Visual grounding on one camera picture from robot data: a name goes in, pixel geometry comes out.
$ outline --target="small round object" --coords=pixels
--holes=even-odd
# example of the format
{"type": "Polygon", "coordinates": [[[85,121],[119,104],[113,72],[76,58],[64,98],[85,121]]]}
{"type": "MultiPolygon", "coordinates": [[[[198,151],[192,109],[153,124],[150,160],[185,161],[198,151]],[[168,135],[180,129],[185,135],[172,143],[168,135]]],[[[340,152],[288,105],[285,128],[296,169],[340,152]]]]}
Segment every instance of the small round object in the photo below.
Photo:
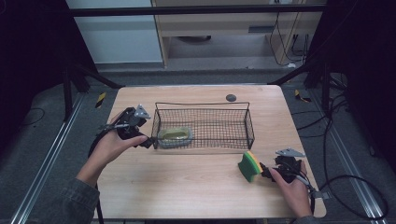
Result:
{"type": "Polygon", "coordinates": [[[228,95],[225,97],[225,99],[226,99],[228,102],[234,102],[234,101],[236,100],[236,96],[235,96],[234,94],[228,94],[228,95]]]}

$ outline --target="sponge in basket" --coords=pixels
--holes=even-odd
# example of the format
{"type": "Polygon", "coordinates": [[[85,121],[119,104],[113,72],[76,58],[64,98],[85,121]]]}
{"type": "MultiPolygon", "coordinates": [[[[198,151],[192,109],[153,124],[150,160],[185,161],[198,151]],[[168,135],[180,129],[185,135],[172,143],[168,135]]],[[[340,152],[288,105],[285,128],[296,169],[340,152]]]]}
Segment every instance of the sponge in basket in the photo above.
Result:
{"type": "Polygon", "coordinates": [[[259,161],[250,151],[244,153],[242,161],[238,163],[238,166],[242,175],[244,175],[248,182],[253,181],[254,175],[262,173],[262,167],[259,161]]]}

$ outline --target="wooden table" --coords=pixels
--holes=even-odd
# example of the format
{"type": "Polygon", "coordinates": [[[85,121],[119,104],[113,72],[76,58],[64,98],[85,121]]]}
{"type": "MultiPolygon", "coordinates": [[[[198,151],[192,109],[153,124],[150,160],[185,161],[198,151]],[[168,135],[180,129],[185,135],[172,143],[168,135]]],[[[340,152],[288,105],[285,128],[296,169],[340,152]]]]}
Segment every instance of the wooden table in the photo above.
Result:
{"type": "MultiPolygon", "coordinates": [[[[128,106],[143,107],[154,117],[156,102],[250,102],[255,142],[251,151],[275,166],[276,150],[304,152],[282,90],[278,86],[168,86],[120,89],[109,119],[128,106]]],[[[140,129],[151,135],[152,120],[140,129]]],[[[104,218],[260,218],[293,217],[276,183],[257,175],[248,183],[238,169],[245,150],[130,148],[103,171],[98,186],[104,218]]],[[[315,178],[306,158],[308,177],[315,178]]],[[[315,216],[326,214],[316,201],[315,216]]]]}

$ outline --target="gray floor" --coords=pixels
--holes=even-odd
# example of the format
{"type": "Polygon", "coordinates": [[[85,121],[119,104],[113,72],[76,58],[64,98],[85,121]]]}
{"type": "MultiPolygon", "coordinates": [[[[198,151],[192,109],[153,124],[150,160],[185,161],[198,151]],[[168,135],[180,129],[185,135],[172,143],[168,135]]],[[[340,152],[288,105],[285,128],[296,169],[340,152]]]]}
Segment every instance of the gray floor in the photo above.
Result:
{"type": "MultiPolygon", "coordinates": [[[[175,38],[170,50],[170,61],[166,68],[139,68],[133,73],[103,73],[105,77],[128,85],[186,85],[186,84],[231,84],[252,83],[262,84],[286,75],[292,68],[278,65],[272,57],[272,51],[264,36],[212,36],[207,42],[186,42],[175,38]]],[[[304,75],[294,78],[282,86],[285,98],[294,118],[296,127],[320,118],[319,106],[306,103],[294,97],[294,90],[303,89],[304,75]]],[[[43,185],[35,205],[30,211],[29,219],[39,220],[48,209],[47,204],[54,194],[64,186],[68,179],[73,178],[85,161],[97,129],[106,122],[117,91],[111,90],[93,79],[89,79],[92,87],[87,94],[75,93],[74,99],[82,97],[80,112],[68,133],[61,151],[46,182],[43,185]],[[106,92],[106,99],[101,108],[95,108],[96,100],[101,92],[106,92]]],[[[12,154],[3,158],[0,164],[0,219],[9,219],[17,211],[35,175],[61,129],[64,115],[62,86],[43,91],[35,98],[32,110],[26,117],[26,125],[11,141],[12,154]]],[[[320,95],[320,87],[309,90],[309,97],[316,99],[320,95]]],[[[340,94],[332,91],[332,97],[340,94]]],[[[326,160],[329,177],[349,174],[348,166],[353,165],[365,179],[373,182],[385,195],[389,203],[389,215],[386,221],[377,223],[396,223],[396,189],[395,174],[389,169],[381,157],[372,157],[369,146],[362,137],[361,130],[348,110],[343,106],[333,114],[332,132],[328,134],[326,144],[326,160]],[[349,164],[345,164],[345,156],[350,156],[349,164]]],[[[323,167],[323,137],[307,137],[324,132],[325,121],[299,131],[305,152],[310,161],[318,184],[325,182],[323,167]]],[[[350,180],[334,183],[336,194],[348,205],[365,214],[361,205],[363,200],[359,194],[359,185],[350,180]]],[[[325,201],[327,215],[322,223],[372,223],[348,212],[334,197],[325,201]]],[[[123,223],[113,220],[111,223],[123,223]]],[[[285,223],[281,219],[257,220],[212,220],[211,223],[285,223]]],[[[207,223],[200,220],[150,220],[147,223],[207,223]]]]}

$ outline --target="sleeve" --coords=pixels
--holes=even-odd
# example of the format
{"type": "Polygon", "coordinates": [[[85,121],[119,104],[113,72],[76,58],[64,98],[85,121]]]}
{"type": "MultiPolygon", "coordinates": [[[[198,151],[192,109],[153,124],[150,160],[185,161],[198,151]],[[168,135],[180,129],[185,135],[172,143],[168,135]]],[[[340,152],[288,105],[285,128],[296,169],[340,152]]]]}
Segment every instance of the sleeve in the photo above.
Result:
{"type": "Polygon", "coordinates": [[[99,191],[78,179],[71,180],[51,204],[48,223],[91,223],[99,191]]]}
{"type": "Polygon", "coordinates": [[[319,220],[315,217],[300,217],[293,222],[293,224],[320,224],[319,220]]]}

